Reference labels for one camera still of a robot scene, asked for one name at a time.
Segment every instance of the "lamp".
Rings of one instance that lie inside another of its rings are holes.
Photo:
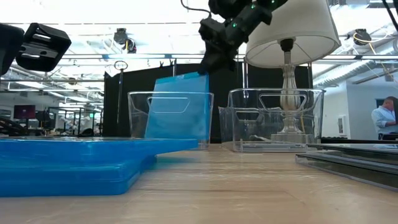
[[[289,0],[272,13],[271,25],[260,24],[249,36],[245,60],[261,68],[282,68],[284,84],[280,105],[284,110],[284,128],[272,139],[283,141],[308,136],[297,127],[294,118],[300,108],[294,70],[331,54],[340,46],[335,23],[326,0]]]

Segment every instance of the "light blue shirt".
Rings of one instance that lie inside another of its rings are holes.
[[[398,126],[388,126],[386,123],[396,120],[396,114],[394,111],[389,111],[382,106],[372,111],[372,120],[376,127],[378,134],[389,134],[392,132],[398,132]]]

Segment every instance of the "white lampshade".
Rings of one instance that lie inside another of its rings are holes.
[[[262,68],[283,66],[278,40],[289,38],[295,38],[293,65],[321,59],[340,46],[326,0],[288,0],[272,12],[271,25],[261,23],[249,36],[247,63]]]

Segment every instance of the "industrial ceiling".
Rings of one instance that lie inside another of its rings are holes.
[[[184,0],[193,8],[208,9],[208,0]],[[382,53],[379,48],[396,37],[396,30],[381,1],[356,1],[360,4],[339,4],[341,1],[330,1],[331,13],[334,18],[342,47],[333,54],[362,55],[373,54],[369,45],[354,45],[352,38],[346,40],[347,34],[355,29],[366,29],[374,41],[375,52]],[[188,11],[180,5],[179,0],[145,0],[145,1],[95,1],[95,0],[0,0],[2,13],[0,21],[12,26],[27,29],[31,22],[39,22],[64,30],[72,40],[72,46],[57,68],[50,73],[30,72],[13,65],[7,79],[64,79],[101,80],[104,71],[115,73],[114,60],[104,60],[100,55],[120,54],[121,46],[113,42],[113,34],[117,28],[126,28],[129,37],[137,45],[137,55],[144,54],[195,54],[178,63],[196,63],[205,51],[205,45],[198,35],[199,21],[206,17],[203,12]],[[244,54],[246,46],[239,49]],[[128,58],[130,70],[140,70],[148,67],[158,67],[160,59]],[[340,64],[347,61],[335,60],[334,64],[315,62],[313,74],[315,81],[321,79],[327,82],[320,84],[335,84],[332,78]],[[356,74],[354,81],[366,76],[367,71]],[[54,83],[42,83],[45,86]],[[84,90],[103,90],[102,82],[81,82],[69,85],[58,83],[57,88]]]

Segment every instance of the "lamp base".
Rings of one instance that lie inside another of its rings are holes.
[[[315,137],[312,134],[286,133],[272,134],[272,141],[292,142],[300,144],[315,143]]]

